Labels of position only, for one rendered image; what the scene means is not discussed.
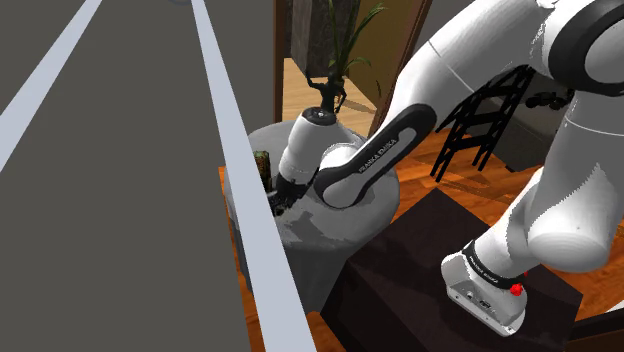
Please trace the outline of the round grey table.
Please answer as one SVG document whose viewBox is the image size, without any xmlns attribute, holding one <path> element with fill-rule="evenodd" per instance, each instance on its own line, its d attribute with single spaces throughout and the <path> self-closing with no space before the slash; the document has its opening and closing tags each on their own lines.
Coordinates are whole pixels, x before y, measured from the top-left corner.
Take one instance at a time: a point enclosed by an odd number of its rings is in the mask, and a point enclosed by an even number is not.
<svg viewBox="0 0 624 352">
<path fill-rule="evenodd" d="M 253 151 L 267 151 L 271 176 L 287 146 L 294 120 L 272 124 L 249 134 Z M 237 250 L 240 271 L 253 294 L 244 246 L 227 171 L 224 194 Z M 310 187 L 292 208 L 275 218 L 282 245 L 304 312 L 320 312 L 347 259 L 385 229 L 400 203 L 400 183 L 394 169 L 388 171 L 353 207 L 327 207 Z"/>
</svg>

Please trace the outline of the green brown patterned cylinder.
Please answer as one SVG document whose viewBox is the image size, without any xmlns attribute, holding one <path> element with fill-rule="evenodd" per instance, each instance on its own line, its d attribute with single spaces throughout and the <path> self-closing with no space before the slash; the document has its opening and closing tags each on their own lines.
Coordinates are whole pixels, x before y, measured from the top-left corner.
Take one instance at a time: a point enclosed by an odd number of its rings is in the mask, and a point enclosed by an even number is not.
<svg viewBox="0 0 624 352">
<path fill-rule="evenodd" d="M 253 156 L 263 188 L 266 193 L 270 193 L 272 191 L 270 155 L 267 151 L 254 151 Z"/>
</svg>

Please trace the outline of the green potted plant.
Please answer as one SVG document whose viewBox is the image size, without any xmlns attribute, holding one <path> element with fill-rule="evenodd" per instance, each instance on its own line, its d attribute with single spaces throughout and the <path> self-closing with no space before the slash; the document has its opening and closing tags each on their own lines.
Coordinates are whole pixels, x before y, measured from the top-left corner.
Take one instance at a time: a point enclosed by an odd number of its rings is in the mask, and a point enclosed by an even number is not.
<svg viewBox="0 0 624 352">
<path fill-rule="evenodd" d="M 337 31 L 337 17 L 336 9 L 333 0 L 328 0 L 328 10 L 330 25 L 333 35 L 333 57 L 329 60 L 328 68 L 330 75 L 336 82 L 342 82 L 344 76 L 348 74 L 349 69 L 356 64 L 366 64 L 369 67 L 372 66 L 369 59 L 358 56 L 350 59 L 351 52 L 357 43 L 361 32 L 372 21 L 372 19 L 387 10 L 383 2 L 375 4 L 369 12 L 365 15 L 363 20 L 356 24 L 356 15 L 358 6 L 353 3 L 350 8 L 349 17 L 347 20 L 347 30 L 342 38 L 339 38 Z"/>
</svg>

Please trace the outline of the black figure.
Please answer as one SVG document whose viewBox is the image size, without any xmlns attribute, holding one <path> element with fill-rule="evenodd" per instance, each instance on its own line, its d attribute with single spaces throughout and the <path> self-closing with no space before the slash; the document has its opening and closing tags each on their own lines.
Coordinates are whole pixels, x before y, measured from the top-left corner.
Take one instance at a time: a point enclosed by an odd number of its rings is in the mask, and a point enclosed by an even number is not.
<svg viewBox="0 0 624 352">
<path fill-rule="evenodd" d="M 339 113 L 347 97 L 344 86 L 340 83 L 341 77 L 336 72 L 331 72 L 326 83 L 313 82 L 308 71 L 305 71 L 305 77 L 308 86 L 317 89 L 321 94 L 320 108 L 329 113 Z"/>
</svg>

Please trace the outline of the grey low cabinet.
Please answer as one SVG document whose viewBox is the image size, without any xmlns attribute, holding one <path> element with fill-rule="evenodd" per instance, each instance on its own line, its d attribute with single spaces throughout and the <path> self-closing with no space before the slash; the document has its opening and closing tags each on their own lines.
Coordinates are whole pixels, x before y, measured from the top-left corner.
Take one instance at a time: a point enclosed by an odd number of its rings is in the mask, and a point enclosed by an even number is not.
<svg viewBox="0 0 624 352">
<path fill-rule="evenodd" d="M 529 108 L 527 100 L 538 93 L 555 93 L 564 98 L 567 88 L 535 72 L 527 90 L 499 138 L 492 155 L 511 172 L 542 165 L 568 108 L 554 110 L 548 105 Z"/>
</svg>

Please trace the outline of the brown door frame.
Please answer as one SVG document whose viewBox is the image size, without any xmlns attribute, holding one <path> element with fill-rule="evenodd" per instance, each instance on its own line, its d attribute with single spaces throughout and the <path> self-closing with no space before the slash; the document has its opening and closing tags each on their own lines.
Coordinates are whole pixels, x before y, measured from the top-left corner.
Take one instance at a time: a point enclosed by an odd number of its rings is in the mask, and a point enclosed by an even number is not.
<svg viewBox="0 0 624 352">
<path fill-rule="evenodd" d="M 274 0 L 276 122 L 291 120 L 320 101 L 303 72 L 317 80 L 329 72 L 334 42 L 354 34 L 377 4 L 384 9 L 358 33 L 347 59 L 346 102 L 339 114 L 347 127 L 372 135 L 388 112 L 399 71 L 411 57 L 433 0 Z"/>
</svg>

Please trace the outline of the dark robot stand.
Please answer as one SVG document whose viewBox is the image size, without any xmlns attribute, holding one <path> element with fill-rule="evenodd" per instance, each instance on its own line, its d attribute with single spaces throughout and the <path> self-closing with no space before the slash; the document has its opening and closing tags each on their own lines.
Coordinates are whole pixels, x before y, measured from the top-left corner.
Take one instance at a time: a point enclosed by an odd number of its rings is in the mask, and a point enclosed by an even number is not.
<svg viewBox="0 0 624 352">
<path fill-rule="evenodd" d="M 488 226 L 432 190 L 345 263 L 321 316 L 346 352 L 563 352 L 582 295 L 538 266 L 519 331 L 501 337 L 452 302 L 440 265 Z"/>
</svg>

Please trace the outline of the black ladder rack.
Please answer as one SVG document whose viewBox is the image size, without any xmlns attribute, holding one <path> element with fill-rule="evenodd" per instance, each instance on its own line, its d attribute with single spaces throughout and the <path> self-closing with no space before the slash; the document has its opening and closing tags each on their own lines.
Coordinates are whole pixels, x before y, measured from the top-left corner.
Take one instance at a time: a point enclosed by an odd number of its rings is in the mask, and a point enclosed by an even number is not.
<svg viewBox="0 0 624 352">
<path fill-rule="evenodd" d="M 503 72 L 470 95 L 435 129 L 450 127 L 430 175 L 440 182 L 454 155 L 477 148 L 472 161 L 482 171 L 536 71 L 522 65 Z"/>
</svg>

